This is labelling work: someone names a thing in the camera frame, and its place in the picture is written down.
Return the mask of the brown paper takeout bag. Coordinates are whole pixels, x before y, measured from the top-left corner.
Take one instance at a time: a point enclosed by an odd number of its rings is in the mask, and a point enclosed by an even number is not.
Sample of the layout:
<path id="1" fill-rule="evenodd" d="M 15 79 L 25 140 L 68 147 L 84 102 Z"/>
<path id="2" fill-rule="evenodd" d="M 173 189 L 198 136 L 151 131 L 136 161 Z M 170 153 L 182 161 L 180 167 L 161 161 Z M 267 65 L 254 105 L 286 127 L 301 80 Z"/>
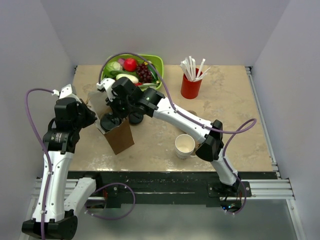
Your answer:
<path id="1" fill-rule="evenodd" d="M 95 127 L 103 135 L 115 155 L 120 154 L 135 144 L 129 120 L 126 118 L 121 119 L 122 123 L 111 131 L 105 132 L 101 128 L 100 120 L 102 116 L 107 113 L 113 113 L 111 107 L 107 105 L 106 92 L 100 92 L 97 90 L 89 92 L 88 107 L 96 115 L 97 120 L 94 123 Z"/>

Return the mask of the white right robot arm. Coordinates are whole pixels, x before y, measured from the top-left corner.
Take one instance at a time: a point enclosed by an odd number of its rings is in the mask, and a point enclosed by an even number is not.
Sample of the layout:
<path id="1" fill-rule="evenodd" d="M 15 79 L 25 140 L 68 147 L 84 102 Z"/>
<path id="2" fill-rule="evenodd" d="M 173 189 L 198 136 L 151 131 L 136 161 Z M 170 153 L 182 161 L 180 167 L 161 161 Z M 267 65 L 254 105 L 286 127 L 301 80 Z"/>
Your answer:
<path id="1" fill-rule="evenodd" d="M 223 155 L 222 122 L 199 118 L 171 103 L 168 97 L 154 88 L 142 91 L 127 77 L 118 80 L 105 78 L 101 85 L 107 93 L 106 103 L 115 116 L 125 119 L 131 113 L 139 113 L 177 127 L 200 144 L 195 154 L 211 163 L 227 196 L 233 197 L 241 190 L 238 171 Z"/>

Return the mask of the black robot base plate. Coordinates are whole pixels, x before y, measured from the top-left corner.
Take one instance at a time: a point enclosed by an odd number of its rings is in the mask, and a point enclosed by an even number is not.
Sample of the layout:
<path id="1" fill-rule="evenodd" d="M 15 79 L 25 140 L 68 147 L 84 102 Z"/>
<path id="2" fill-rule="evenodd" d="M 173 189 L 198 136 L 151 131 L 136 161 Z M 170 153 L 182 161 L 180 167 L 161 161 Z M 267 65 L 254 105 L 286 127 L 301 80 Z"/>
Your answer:
<path id="1" fill-rule="evenodd" d="M 104 190 L 92 194 L 101 197 L 102 208 L 122 205 L 203 205 L 219 208 L 231 204 L 233 192 L 223 192 L 218 174 L 214 171 L 69 171 L 67 178 L 90 177 Z"/>

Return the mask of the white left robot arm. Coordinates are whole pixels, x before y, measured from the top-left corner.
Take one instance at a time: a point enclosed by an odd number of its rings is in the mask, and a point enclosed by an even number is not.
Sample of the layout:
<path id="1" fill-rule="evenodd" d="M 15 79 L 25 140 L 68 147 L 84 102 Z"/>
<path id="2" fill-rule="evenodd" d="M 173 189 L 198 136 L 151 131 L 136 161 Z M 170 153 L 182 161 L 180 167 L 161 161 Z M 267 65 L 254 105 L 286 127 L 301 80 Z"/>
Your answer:
<path id="1" fill-rule="evenodd" d="M 104 184 L 82 177 L 65 199 L 67 176 L 74 157 L 80 131 L 96 121 L 96 115 L 83 100 L 67 96 L 56 101 L 55 117 L 42 138 L 43 175 L 39 199 L 31 219 L 22 223 L 21 231 L 34 238 L 71 240 L 78 226 L 77 212 L 90 196 L 99 196 Z"/>

